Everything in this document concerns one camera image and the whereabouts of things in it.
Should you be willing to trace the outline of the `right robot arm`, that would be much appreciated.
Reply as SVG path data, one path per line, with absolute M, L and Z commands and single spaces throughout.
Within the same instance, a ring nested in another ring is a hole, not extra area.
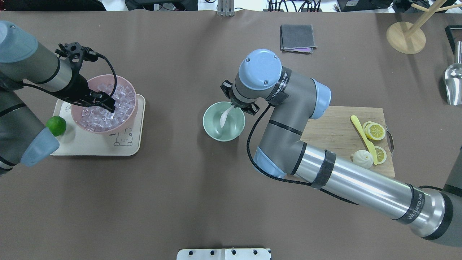
M 239 66 L 234 83 L 221 89 L 237 108 L 256 114 L 256 99 L 273 107 L 269 123 L 250 160 L 262 174 L 287 181 L 286 175 L 337 199 L 369 207 L 408 225 L 424 240 L 446 246 L 462 244 L 461 155 L 442 190 L 423 191 L 355 165 L 327 149 L 301 140 L 309 119 L 330 105 L 330 89 L 284 67 L 272 51 L 257 49 Z

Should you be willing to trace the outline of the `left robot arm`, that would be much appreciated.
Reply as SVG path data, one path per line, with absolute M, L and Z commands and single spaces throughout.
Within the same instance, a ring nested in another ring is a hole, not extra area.
M 60 43 L 55 51 L 11 21 L 0 22 L 0 172 L 15 166 L 32 167 L 55 152 L 60 144 L 20 92 L 35 89 L 79 107 L 101 107 L 114 112 L 114 91 L 91 90 L 80 74 L 84 61 L 109 60 L 78 42 Z

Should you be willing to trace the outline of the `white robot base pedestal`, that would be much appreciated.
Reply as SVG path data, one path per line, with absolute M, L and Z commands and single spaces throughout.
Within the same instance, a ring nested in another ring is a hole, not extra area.
M 183 249 L 177 260 L 272 260 L 271 249 L 266 248 L 209 248 Z

